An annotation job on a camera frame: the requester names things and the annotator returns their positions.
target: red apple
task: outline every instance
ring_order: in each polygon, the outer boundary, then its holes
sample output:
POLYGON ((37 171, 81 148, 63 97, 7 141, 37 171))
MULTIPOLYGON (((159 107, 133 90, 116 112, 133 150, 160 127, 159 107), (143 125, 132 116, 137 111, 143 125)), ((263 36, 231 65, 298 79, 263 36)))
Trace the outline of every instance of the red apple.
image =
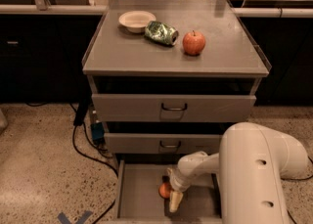
POLYGON ((185 34, 183 47, 188 55, 196 56, 205 47, 205 37, 199 31, 192 31, 185 34))

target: green can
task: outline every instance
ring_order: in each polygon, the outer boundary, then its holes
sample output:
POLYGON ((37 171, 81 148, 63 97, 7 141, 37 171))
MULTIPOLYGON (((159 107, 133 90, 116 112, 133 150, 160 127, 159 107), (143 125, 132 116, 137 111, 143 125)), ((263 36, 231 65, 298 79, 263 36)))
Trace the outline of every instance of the green can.
POLYGON ((145 28, 145 36, 155 42, 173 46, 178 38, 178 31, 162 22, 151 21, 145 28))

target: bowl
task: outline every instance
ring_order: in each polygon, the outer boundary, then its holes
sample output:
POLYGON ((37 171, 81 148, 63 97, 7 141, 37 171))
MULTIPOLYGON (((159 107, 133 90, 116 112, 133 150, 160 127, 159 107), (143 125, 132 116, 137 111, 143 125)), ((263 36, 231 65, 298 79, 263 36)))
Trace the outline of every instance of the bowl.
POLYGON ((155 21, 156 17, 147 11, 130 11, 122 14, 118 21, 130 32, 142 33, 150 21, 155 21))

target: floor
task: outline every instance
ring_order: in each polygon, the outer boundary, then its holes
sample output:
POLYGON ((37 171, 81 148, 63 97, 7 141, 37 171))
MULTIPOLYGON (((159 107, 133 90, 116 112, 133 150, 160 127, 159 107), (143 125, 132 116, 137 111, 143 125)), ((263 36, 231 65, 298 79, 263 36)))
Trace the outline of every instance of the floor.
MULTIPOLYGON (((76 105, 0 105, 8 127, 0 135, 0 223, 105 223, 112 210, 116 176, 77 148, 112 165, 75 130, 76 105)), ((313 157, 313 107, 254 107, 250 122, 291 134, 313 157)), ((85 118, 90 138, 90 119, 85 118)), ((303 177, 313 173, 308 166, 303 177)), ((297 224, 313 219, 313 180, 283 181, 288 210, 297 224)))

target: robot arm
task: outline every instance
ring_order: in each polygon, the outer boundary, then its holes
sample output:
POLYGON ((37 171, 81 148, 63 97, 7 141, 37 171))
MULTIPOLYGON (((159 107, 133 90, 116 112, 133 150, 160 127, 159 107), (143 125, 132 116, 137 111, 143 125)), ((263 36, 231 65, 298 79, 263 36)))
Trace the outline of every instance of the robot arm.
POLYGON ((292 136, 253 123, 235 124, 223 135, 219 154, 191 154, 169 170, 170 210, 177 209, 195 177, 217 173, 224 224, 290 223, 281 177, 296 176, 307 162, 304 147, 292 136))

